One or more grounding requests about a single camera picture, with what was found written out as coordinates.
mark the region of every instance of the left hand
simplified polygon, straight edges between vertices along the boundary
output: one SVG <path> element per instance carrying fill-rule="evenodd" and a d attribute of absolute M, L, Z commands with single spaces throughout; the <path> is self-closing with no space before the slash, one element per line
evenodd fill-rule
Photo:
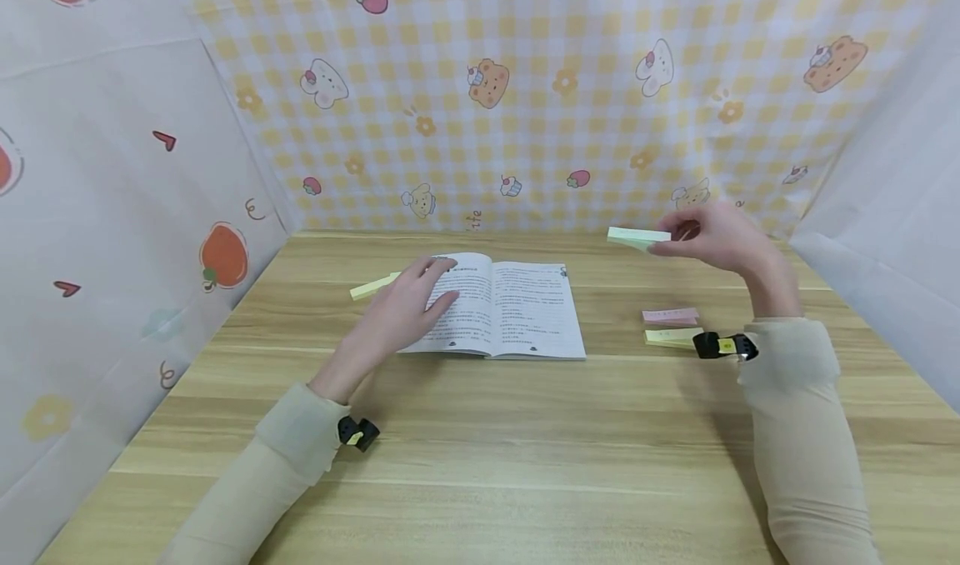
<path fill-rule="evenodd" d="M 313 391 L 345 403 L 361 380 L 384 359 L 426 336 L 459 298 L 446 292 L 428 308 L 440 276 L 457 266 L 453 259 L 420 257 L 374 296 L 326 367 L 309 383 Z"/>

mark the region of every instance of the wooden table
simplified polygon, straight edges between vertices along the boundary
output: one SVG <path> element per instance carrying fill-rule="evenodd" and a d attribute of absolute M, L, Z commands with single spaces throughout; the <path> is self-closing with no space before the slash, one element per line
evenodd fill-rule
<path fill-rule="evenodd" d="M 564 262 L 586 362 L 408 355 L 354 414 L 382 430 L 345 449 L 255 563 L 782 563 L 763 532 L 751 420 L 727 362 L 643 344 L 642 308 L 750 318 L 743 285 L 599 235 L 303 232 L 271 263 L 40 563 L 153 563 L 253 426 L 359 319 L 348 289 L 424 253 Z M 844 368 L 885 563 L 960 555 L 960 426 L 816 274 L 811 318 Z"/>

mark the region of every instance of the wrist-mounted device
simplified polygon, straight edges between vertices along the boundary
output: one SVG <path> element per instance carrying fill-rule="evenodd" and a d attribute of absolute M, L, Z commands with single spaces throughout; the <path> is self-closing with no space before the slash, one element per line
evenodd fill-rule
<path fill-rule="evenodd" d="M 693 346 L 700 358 L 720 358 L 738 355 L 743 361 L 750 361 L 760 354 L 757 345 L 746 333 L 734 333 L 733 336 L 720 337 L 717 332 L 703 332 L 693 337 Z"/>
<path fill-rule="evenodd" d="M 380 435 L 380 430 L 367 419 L 361 419 L 358 423 L 347 415 L 337 424 L 337 433 L 340 434 L 341 444 L 358 447 L 361 453 L 365 453 L 373 444 L 373 440 Z"/>

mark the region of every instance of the wrist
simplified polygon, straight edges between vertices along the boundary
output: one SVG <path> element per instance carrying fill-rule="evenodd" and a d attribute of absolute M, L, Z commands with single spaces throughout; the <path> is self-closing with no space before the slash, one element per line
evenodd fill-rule
<path fill-rule="evenodd" d="M 384 358 L 375 342 L 359 342 L 347 336 L 307 387 L 321 398 L 346 405 L 360 382 Z"/>
<path fill-rule="evenodd" d="M 755 318 L 802 318 L 800 282 L 781 252 L 765 253 L 740 273 L 750 292 Z"/>

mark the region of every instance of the checkered backdrop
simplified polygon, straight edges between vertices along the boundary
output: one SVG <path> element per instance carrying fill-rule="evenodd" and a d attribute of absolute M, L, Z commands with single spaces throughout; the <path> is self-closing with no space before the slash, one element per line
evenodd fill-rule
<path fill-rule="evenodd" d="M 726 199 L 785 236 L 935 1 L 186 3 L 301 224 L 599 230 Z"/>

